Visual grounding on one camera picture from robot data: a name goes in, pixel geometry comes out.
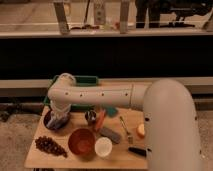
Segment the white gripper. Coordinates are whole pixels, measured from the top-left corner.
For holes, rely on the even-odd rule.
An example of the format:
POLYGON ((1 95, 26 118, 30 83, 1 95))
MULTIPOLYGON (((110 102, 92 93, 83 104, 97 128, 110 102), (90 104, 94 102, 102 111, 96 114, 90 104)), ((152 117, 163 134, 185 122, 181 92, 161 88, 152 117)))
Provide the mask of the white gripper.
POLYGON ((68 116, 71 105, 56 103, 55 101, 50 102, 50 107, 52 109, 52 116, 54 119, 60 120, 68 116))

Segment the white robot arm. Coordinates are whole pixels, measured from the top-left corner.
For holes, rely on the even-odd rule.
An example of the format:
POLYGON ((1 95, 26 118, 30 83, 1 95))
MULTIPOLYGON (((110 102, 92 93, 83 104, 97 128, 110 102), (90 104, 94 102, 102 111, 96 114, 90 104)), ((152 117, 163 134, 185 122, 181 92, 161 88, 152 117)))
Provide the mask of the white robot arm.
POLYGON ((176 80, 78 87, 71 74, 63 73, 50 86, 48 97, 55 112, 66 113, 73 104, 141 111, 149 171, 203 171, 195 104, 188 89, 176 80))

